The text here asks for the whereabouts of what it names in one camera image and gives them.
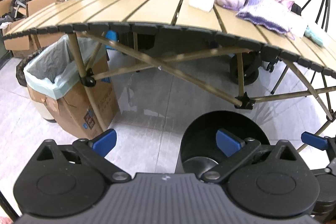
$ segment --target bolt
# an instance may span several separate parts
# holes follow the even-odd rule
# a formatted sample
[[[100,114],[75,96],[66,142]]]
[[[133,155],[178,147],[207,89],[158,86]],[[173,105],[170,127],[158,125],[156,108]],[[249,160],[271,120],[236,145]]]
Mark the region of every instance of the bolt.
[[[217,171],[208,171],[204,173],[204,177],[208,180],[216,180],[219,179],[221,175]]]
[[[121,181],[121,180],[125,180],[128,178],[128,174],[125,173],[125,172],[115,172],[113,175],[112,175],[112,178],[114,180],[118,180],[118,181]]]

